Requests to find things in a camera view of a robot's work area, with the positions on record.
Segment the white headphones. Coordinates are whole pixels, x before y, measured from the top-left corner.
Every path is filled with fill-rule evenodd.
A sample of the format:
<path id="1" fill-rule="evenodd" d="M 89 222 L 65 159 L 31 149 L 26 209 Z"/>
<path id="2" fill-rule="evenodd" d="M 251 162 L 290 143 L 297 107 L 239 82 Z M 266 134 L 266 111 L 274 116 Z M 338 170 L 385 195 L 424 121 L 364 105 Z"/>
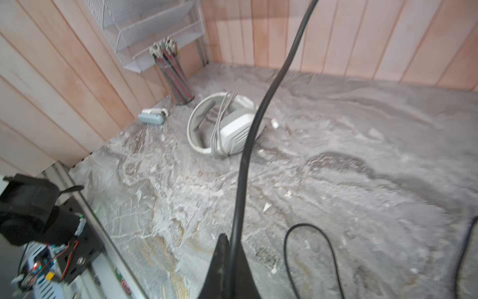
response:
<path id="1" fill-rule="evenodd" d="M 219 113 L 210 137 L 210 146 L 201 141 L 199 127 L 215 106 Z M 252 126 L 257 106 L 248 97 L 231 92 L 214 93 L 203 99 L 190 115 L 187 139 L 200 154 L 225 158 L 241 153 Z"/>

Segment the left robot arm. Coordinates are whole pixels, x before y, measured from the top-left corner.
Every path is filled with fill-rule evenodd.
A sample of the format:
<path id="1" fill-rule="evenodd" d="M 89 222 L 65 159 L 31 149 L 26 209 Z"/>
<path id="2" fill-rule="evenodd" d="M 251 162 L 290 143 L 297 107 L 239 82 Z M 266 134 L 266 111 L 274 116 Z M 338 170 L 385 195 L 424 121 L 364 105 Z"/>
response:
<path id="1" fill-rule="evenodd" d="M 12 245 L 30 242 L 63 245 L 78 239 L 87 220 L 56 204 L 63 194 L 84 189 L 82 185 L 65 190 L 47 179 L 23 174 L 1 178 L 1 235 Z"/>

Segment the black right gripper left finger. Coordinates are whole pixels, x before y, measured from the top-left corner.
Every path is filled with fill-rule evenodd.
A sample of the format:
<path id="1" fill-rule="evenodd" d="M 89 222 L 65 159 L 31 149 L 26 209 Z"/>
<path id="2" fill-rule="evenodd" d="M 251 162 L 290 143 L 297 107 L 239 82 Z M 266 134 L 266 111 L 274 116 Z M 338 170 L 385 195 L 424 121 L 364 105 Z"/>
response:
<path id="1" fill-rule="evenodd" d="M 229 248 L 230 244 L 227 235 L 220 234 L 198 299 L 224 298 L 224 280 Z"/>

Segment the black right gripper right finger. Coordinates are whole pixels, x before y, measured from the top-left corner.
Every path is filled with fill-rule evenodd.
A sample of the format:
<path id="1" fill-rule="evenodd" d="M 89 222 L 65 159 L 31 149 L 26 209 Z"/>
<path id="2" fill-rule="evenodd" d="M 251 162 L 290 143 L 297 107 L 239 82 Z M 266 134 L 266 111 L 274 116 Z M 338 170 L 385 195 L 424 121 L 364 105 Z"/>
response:
<path id="1" fill-rule="evenodd" d="M 261 299 L 242 244 L 239 245 L 234 284 L 234 299 Z"/>

